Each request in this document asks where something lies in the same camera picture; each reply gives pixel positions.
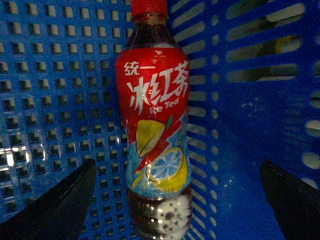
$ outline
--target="plastic bottle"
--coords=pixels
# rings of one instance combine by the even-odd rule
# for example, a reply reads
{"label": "plastic bottle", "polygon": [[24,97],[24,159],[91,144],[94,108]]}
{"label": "plastic bottle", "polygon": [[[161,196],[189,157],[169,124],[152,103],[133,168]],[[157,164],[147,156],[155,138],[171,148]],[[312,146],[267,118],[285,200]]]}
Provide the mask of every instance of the plastic bottle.
{"label": "plastic bottle", "polygon": [[130,216],[142,239],[180,240],[192,219],[189,61],[166,28],[166,0],[131,7],[135,30],[115,64]]}

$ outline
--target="blue plastic basket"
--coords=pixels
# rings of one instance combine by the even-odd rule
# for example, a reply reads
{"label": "blue plastic basket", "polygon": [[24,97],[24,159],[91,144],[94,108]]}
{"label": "blue plastic basket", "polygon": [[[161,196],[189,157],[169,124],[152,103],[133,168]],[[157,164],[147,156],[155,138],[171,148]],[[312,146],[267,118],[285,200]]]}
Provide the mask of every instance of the blue plastic basket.
{"label": "blue plastic basket", "polygon": [[[260,179],[265,157],[320,186],[319,1],[275,0],[232,16],[237,2],[168,3],[168,26],[192,68],[188,240],[284,240]],[[300,19],[230,38],[234,28],[297,4]],[[94,158],[98,177],[80,239],[138,238],[114,69],[134,27],[130,11],[129,0],[0,1],[0,221]],[[290,52],[232,58],[293,35],[301,44]],[[287,80],[232,77],[288,64],[296,70]]]}

